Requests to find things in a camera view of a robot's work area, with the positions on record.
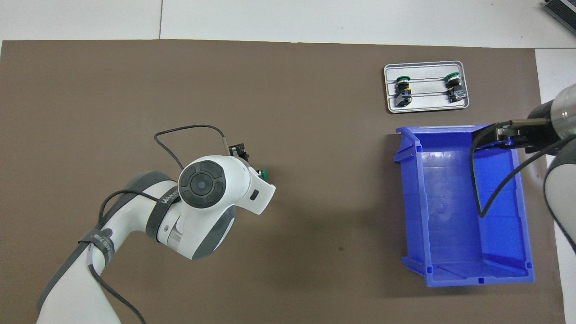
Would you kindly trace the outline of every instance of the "brown table surface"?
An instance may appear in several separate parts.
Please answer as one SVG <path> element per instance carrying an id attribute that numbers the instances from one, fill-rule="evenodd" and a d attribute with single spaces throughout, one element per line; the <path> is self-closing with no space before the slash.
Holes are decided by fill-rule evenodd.
<path id="1" fill-rule="evenodd" d="M 460 60 L 471 104 L 387 112 L 382 68 Z M 131 235 L 103 278 L 149 323 L 563 323 L 544 161 L 523 172 L 531 284 L 428 288 L 406 255 L 401 126 L 523 118 L 540 104 L 533 50 L 189 40 L 19 41 L 0 59 L 0 318 L 36 300 L 136 174 L 176 163 L 157 131 L 195 123 L 243 142 L 277 186 L 238 210 L 216 253 L 189 261 Z M 212 130 L 166 136 L 184 163 L 221 153 Z M 110 298 L 124 323 L 136 317 Z"/>

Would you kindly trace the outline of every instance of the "blue storage bin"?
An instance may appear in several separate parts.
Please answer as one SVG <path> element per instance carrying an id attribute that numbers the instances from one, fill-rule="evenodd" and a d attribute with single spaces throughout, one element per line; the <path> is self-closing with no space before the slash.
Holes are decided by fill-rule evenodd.
<path id="1" fill-rule="evenodd" d="M 394 156 L 402 171 L 408 256 L 406 267 L 428 287 L 533 282 L 532 253 L 520 174 L 476 211 L 468 155 L 472 132 L 483 126 L 402 127 Z M 477 152 L 482 205 L 518 166 L 516 150 Z"/>

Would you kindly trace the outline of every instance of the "green ring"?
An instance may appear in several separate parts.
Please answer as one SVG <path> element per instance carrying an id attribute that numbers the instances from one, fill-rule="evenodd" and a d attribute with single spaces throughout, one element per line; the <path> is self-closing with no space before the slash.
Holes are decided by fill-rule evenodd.
<path id="1" fill-rule="evenodd" d="M 262 177 L 262 179 L 268 181 L 268 170 L 266 169 L 262 169 L 260 170 L 260 176 Z"/>
<path id="2" fill-rule="evenodd" d="M 396 83 L 398 83 L 398 82 L 400 82 L 400 81 L 402 81 L 402 80 L 410 81 L 410 77 L 409 77 L 409 76 L 401 76 L 401 77 L 398 77 L 398 78 L 396 79 Z"/>
<path id="3" fill-rule="evenodd" d="M 455 76 L 460 76 L 460 72 L 450 73 L 450 74 L 448 74 L 448 75 L 444 78 L 444 80 L 445 80 L 445 81 L 448 81 L 448 79 L 450 79 L 450 78 L 452 78 L 452 77 L 455 77 Z"/>

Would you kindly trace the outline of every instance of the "black button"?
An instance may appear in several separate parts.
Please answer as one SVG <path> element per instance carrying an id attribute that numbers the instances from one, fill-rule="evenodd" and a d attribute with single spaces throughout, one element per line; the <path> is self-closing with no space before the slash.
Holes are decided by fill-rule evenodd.
<path id="1" fill-rule="evenodd" d="M 252 195 L 250 196 L 250 200 L 255 200 L 256 197 L 258 197 L 259 193 L 260 192 L 258 190 L 254 189 L 254 191 L 252 192 Z"/>
<path id="2" fill-rule="evenodd" d="M 212 179 L 207 174 L 196 174 L 190 181 L 190 189 L 195 194 L 204 196 L 212 190 Z"/>
<path id="3" fill-rule="evenodd" d="M 208 196 L 208 202 L 213 204 L 217 201 L 220 200 L 220 198 L 222 198 L 222 195 L 224 194 L 224 183 L 223 182 L 217 182 L 214 184 L 214 191 L 212 191 L 212 193 Z"/>
<path id="4" fill-rule="evenodd" d="M 182 199 L 192 207 L 204 208 L 206 206 L 206 201 L 202 197 L 198 197 L 190 191 L 184 191 L 182 193 Z"/>
<path id="5" fill-rule="evenodd" d="M 182 176 L 180 177 L 180 186 L 181 187 L 188 187 L 188 184 L 190 183 L 190 178 L 195 173 L 196 173 L 196 168 L 193 165 L 190 166 L 189 168 L 187 168 L 186 170 L 184 170 L 184 172 L 182 172 Z"/>
<path id="6" fill-rule="evenodd" d="M 210 173 L 214 178 L 220 178 L 223 174 L 222 167 L 212 161 L 200 163 L 200 170 Z"/>

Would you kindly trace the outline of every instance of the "metal tray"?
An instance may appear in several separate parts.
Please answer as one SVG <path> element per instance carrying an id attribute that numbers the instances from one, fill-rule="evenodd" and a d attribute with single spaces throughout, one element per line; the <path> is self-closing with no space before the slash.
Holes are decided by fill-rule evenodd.
<path id="1" fill-rule="evenodd" d="M 444 78 L 452 73 L 460 73 L 460 84 L 468 92 L 464 65 L 460 61 L 423 62 L 388 64 L 384 67 L 384 88 L 388 110 L 394 114 L 401 112 L 455 110 L 466 108 L 469 105 L 469 96 L 461 101 L 450 102 L 446 92 Z M 412 89 L 412 102 L 405 107 L 396 107 L 394 95 L 396 94 L 396 79 L 400 76 L 410 77 Z"/>

